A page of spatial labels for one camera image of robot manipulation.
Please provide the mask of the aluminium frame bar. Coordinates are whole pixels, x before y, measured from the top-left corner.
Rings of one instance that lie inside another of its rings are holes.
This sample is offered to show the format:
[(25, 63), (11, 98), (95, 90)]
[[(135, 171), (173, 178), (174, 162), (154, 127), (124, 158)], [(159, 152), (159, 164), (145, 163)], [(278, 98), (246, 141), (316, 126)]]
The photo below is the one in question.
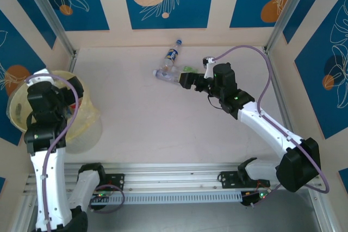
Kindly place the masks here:
[(314, 207), (321, 232), (336, 232), (332, 213), (328, 206), (326, 195), (314, 190), (308, 191)]

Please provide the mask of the aluminium mounting rail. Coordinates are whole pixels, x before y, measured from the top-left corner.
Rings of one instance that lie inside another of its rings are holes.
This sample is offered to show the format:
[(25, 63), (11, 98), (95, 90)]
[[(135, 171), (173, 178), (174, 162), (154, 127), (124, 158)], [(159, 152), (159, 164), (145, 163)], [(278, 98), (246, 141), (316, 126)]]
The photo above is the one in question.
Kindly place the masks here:
[(239, 163), (131, 164), (103, 163), (107, 174), (124, 174), (126, 193), (221, 191), (218, 175), (236, 171)]

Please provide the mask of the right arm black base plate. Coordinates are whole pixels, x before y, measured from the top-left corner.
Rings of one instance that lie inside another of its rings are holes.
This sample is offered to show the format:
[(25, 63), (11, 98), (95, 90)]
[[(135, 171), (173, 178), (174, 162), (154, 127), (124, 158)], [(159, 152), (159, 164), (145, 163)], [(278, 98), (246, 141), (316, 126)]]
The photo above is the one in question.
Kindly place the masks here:
[(217, 180), (221, 183), (223, 189), (256, 189), (260, 185), (270, 187), (269, 180), (253, 180), (247, 174), (239, 171), (222, 171), (218, 174)]

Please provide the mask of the aluminium frame post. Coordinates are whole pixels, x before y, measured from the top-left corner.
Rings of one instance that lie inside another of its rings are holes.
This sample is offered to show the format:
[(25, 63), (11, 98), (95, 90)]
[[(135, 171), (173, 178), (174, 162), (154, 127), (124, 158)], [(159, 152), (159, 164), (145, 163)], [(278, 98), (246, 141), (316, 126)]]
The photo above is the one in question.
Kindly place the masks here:
[(281, 36), (285, 26), (287, 25), (289, 19), (291, 18), (294, 10), (296, 9), (300, 0), (287, 0), (285, 7), (283, 8), (280, 16), (275, 23), (274, 29), (265, 45), (265, 53), (270, 54), (272, 49), (275, 47), (275, 44), (278, 41), (278, 38)]
[(76, 50), (74, 49), (72, 43), (68, 39), (65, 29), (63, 25), (61, 24), (60, 20), (58, 19), (54, 9), (52, 8), (49, 0), (34, 0), (38, 8), (40, 9), (41, 13), (45, 17), (46, 21), (48, 22), (49, 26), (55, 33), (56, 37), (61, 42), (63, 48), (66, 50), (66, 52), (69, 54), (70, 57), (74, 57)]

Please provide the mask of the grey label clear bottle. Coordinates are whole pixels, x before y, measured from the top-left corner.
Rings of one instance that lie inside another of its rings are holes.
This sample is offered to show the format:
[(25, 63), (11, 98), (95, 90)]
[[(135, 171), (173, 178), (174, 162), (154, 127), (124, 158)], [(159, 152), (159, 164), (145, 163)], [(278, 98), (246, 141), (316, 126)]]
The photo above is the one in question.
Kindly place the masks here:
[(179, 78), (181, 74), (178, 72), (154, 70), (153, 75), (159, 80), (180, 85)]

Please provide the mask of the blue yellow label bottle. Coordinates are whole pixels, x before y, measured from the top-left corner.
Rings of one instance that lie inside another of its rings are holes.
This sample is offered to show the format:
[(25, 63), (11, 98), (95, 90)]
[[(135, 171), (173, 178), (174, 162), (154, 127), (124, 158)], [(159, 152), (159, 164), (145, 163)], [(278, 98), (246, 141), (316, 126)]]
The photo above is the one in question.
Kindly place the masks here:
[(174, 65), (176, 58), (178, 57), (179, 51), (182, 47), (182, 40), (178, 39), (175, 44), (168, 50), (166, 56), (163, 59), (161, 68), (164, 71), (169, 71)]

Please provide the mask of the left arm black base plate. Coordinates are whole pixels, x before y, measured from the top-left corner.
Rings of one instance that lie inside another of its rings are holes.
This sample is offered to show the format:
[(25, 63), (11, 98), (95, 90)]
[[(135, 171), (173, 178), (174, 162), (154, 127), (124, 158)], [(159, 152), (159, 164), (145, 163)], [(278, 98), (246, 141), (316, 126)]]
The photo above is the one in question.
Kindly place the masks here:
[(106, 183), (114, 185), (123, 190), (125, 184), (125, 175), (123, 173), (113, 173), (105, 175)]

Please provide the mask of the yellow plastic bin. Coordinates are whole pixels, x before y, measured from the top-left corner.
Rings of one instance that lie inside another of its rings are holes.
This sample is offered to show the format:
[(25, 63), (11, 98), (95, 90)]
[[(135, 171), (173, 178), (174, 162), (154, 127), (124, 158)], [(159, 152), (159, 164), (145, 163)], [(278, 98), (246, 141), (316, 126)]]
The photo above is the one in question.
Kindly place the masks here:
[(56, 148), (70, 154), (90, 150), (101, 137), (99, 111), (90, 99), (90, 91), (76, 75), (54, 71), (58, 76), (32, 78), (19, 85), (9, 97), (7, 115), (11, 123), (24, 133), (27, 152), (46, 151), (68, 128)]

